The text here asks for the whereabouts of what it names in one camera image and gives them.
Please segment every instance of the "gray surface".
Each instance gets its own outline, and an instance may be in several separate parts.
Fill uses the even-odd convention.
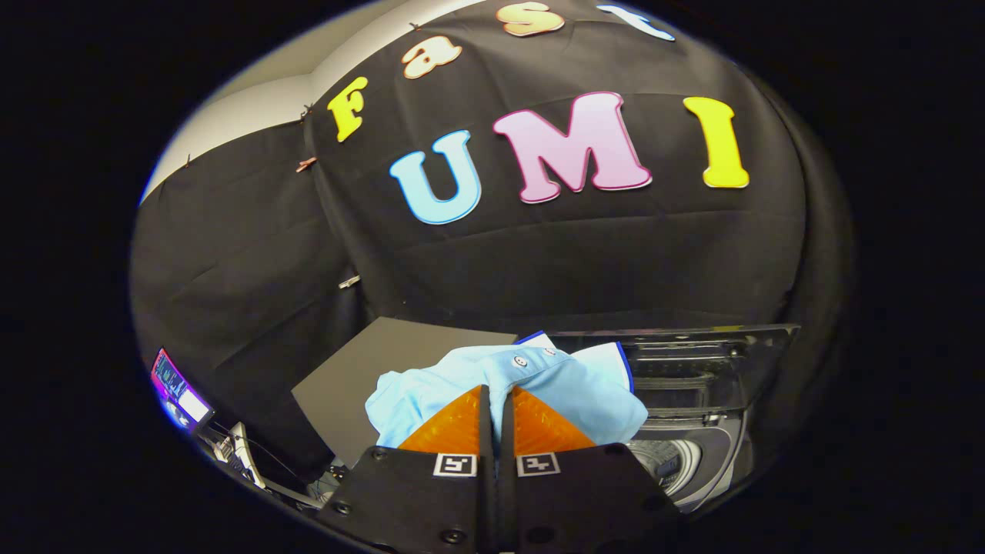
[[[379,376],[428,368],[455,348],[512,344],[516,339],[514,334],[379,317],[292,393],[321,440],[352,466],[379,439],[365,411],[366,399],[376,391]]]

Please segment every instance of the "washing machine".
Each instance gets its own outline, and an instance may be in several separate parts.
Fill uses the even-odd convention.
[[[632,392],[648,417],[626,443],[678,509],[688,514],[752,471],[747,434],[798,325],[548,332],[576,352],[623,346]]]

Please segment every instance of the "letter m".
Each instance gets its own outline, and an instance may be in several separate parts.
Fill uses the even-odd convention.
[[[548,179],[544,164],[568,188],[580,192],[589,154],[598,168],[592,177],[596,188],[621,190],[649,184],[653,177],[636,157],[620,113],[622,105],[623,97],[616,93],[590,93],[574,99],[567,135],[529,109],[498,119],[492,130],[509,139],[523,173],[520,199],[536,204],[560,195],[560,185]]]

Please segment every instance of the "black cloth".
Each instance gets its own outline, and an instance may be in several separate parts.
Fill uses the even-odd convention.
[[[304,123],[230,141],[155,189],[139,210],[132,262],[145,361],[166,347],[221,413],[295,469],[315,471],[331,454],[290,390],[376,315],[521,335],[800,323],[751,427],[763,445],[756,466],[769,461],[837,367],[853,258],[826,155],[765,85],[672,26],[650,22],[676,37],[667,42],[595,3],[558,0],[563,28],[519,38],[494,16],[510,3],[408,31],[326,91]],[[405,78],[401,57],[434,35],[461,55]],[[326,106],[359,76],[368,80],[361,127],[339,143]],[[572,101],[603,91],[623,97],[653,181],[562,186],[554,200],[523,203],[516,156],[493,122],[532,109],[567,132]],[[707,149],[683,105],[690,96],[734,110],[748,187],[703,182]],[[454,179],[431,145],[460,129],[471,134],[481,200],[458,221],[425,224],[389,169],[424,152],[435,196],[450,197]],[[311,156],[317,163],[296,173]],[[355,287],[338,288],[356,274]]]
[[[311,172],[295,171],[308,158],[301,128],[230,141],[151,191],[134,230],[131,302],[148,367],[164,346],[219,417],[304,471],[331,452],[291,389],[365,321],[359,290],[338,288],[352,269]]]
[[[401,36],[329,89],[305,125],[326,214],[373,308],[521,335],[775,321],[793,288],[806,214],[798,154],[770,102],[728,58],[662,22],[654,25],[676,41],[592,2],[559,1],[551,9],[566,17],[563,28],[518,38],[494,15],[507,4],[469,6]],[[432,35],[462,53],[405,78],[399,60]],[[362,124],[339,143],[322,107],[359,76],[368,80]],[[529,108],[566,133],[573,99],[601,91],[624,98],[625,127],[653,182],[626,191],[588,183],[543,204],[521,202],[516,157],[493,122]],[[735,111],[747,188],[702,181],[707,151],[688,96]],[[389,168],[422,151],[435,196],[450,197],[454,179],[431,144],[459,129],[471,133],[481,200],[458,221],[424,224]]]

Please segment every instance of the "monitor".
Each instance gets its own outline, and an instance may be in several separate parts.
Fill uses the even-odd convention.
[[[202,400],[174,366],[164,348],[154,361],[151,382],[158,391],[162,408],[179,428],[191,433],[215,414],[212,406]]]

